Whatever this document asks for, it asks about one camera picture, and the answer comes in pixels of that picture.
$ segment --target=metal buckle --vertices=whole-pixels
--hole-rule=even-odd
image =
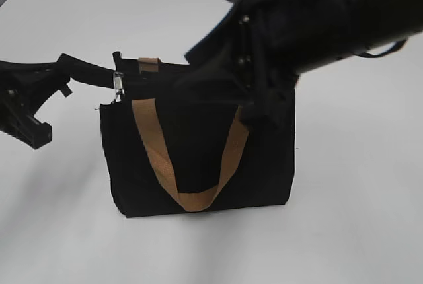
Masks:
[[[124,84],[122,82],[123,73],[115,71],[113,73],[114,91],[116,93],[113,103],[116,103],[118,99],[122,100],[122,96],[125,96]]]

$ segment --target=black fabric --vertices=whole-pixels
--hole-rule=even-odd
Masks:
[[[220,164],[236,106],[191,104],[158,98],[156,110],[181,193],[198,193],[217,185]]]
[[[221,158],[236,107],[184,106],[176,100],[171,104],[169,96],[156,100],[157,114],[179,192],[205,190],[219,178],[218,158]],[[289,199],[295,168],[294,90],[290,96],[284,126],[278,129],[263,121],[251,129],[235,175],[206,211],[281,205]],[[185,213],[156,179],[138,132],[132,103],[103,105],[100,116],[112,197],[120,212],[126,217]],[[195,127],[202,127],[205,132]]]

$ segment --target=white table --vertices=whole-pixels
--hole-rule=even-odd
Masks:
[[[184,63],[224,0],[8,0],[0,58],[111,53]],[[303,77],[297,174],[284,207],[125,219],[102,154],[99,103],[72,83],[38,113],[39,151],[0,135],[0,283],[423,283],[423,37],[381,60]]]

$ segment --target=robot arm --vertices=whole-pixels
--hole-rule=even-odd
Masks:
[[[246,124],[268,118],[280,125],[286,93],[300,74],[353,55],[387,55],[423,30],[422,0],[228,1],[234,5],[227,16],[186,54],[190,73],[176,87],[195,100],[243,106]],[[383,54],[368,53],[390,43]],[[122,59],[115,54],[115,61]],[[55,91],[70,94],[70,77],[115,89],[121,84],[113,70],[67,55],[57,63],[0,62],[0,130],[35,149],[51,141],[51,127],[34,114]]]

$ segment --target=tan strap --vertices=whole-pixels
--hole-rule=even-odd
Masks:
[[[176,186],[172,162],[157,116],[155,99],[134,100],[132,108],[149,162],[160,185],[186,211],[194,212],[207,209],[234,175],[241,160],[245,143],[249,136],[248,130],[239,121],[241,109],[238,108],[235,113],[229,130],[226,146],[222,154],[218,185],[200,193],[180,193]]]
[[[158,58],[146,58],[146,57],[139,58],[138,59],[139,73],[142,74],[143,71],[158,72],[159,62],[160,62],[160,59]]]

